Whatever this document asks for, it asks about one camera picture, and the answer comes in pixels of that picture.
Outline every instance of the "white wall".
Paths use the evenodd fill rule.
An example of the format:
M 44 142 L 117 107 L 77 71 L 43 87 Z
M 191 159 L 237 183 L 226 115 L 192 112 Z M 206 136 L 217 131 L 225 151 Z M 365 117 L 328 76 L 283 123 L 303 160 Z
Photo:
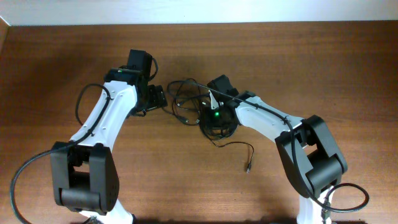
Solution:
M 398 19 L 398 0 L 1 0 L 12 26 Z

